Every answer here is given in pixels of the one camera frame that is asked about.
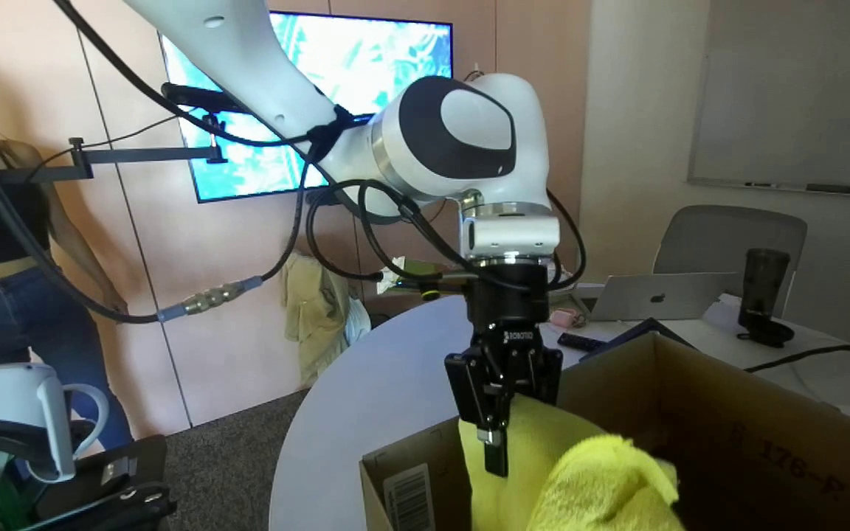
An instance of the whiteboard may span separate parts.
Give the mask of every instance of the whiteboard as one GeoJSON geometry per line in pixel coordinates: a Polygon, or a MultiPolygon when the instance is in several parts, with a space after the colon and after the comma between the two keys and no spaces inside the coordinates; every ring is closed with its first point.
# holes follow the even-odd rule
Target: whiteboard
{"type": "Polygon", "coordinates": [[[712,0],[693,184],[850,192],[850,0],[712,0]]]}

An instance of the cardboard box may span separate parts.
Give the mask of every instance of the cardboard box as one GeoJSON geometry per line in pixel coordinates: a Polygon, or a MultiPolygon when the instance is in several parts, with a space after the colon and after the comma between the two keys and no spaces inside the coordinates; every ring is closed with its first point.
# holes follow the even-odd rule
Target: cardboard box
{"type": "MultiPolygon", "coordinates": [[[[850,528],[850,419],[827,405],[665,336],[569,370],[557,405],[674,460],[690,531],[850,528]]],[[[361,479],[374,531],[392,528],[390,510],[469,528],[455,423],[367,456],[361,479]]]]}

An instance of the laptop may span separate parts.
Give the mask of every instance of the laptop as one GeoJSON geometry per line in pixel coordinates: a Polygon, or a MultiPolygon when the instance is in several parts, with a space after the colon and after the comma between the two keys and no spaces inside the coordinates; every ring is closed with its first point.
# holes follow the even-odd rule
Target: laptop
{"type": "Polygon", "coordinates": [[[730,282],[730,273],[609,277],[590,321],[702,320],[719,292],[730,289],[730,282]]]}

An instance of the white wall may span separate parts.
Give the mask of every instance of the white wall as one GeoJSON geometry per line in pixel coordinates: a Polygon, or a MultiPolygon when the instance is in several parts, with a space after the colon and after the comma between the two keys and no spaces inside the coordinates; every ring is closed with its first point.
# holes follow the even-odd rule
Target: white wall
{"type": "Polygon", "coordinates": [[[649,273],[684,203],[808,221],[792,320],[850,339],[850,197],[688,186],[709,0],[594,0],[582,225],[587,277],[649,273]]]}

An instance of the person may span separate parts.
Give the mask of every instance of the person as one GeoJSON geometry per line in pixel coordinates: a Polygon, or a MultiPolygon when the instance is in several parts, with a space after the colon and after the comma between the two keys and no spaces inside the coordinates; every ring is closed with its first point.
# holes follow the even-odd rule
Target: person
{"type": "MultiPolygon", "coordinates": [[[[36,168],[39,150],[20,143],[0,143],[0,168],[36,168]]],[[[42,248],[61,251],[100,286],[110,308],[123,310],[123,298],[100,270],[98,258],[70,225],[54,184],[4,186],[42,248]]],[[[129,447],[129,423],[110,391],[98,329],[83,302],[55,286],[45,270],[19,246],[0,220],[0,364],[30,360],[30,348],[42,364],[54,367],[61,385],[91,385],[106,395],[110,417],[100,435],[104,448],[129,447]]],[[[78,395],[70,410],[98,419],[98,408],[78,395]]]]}

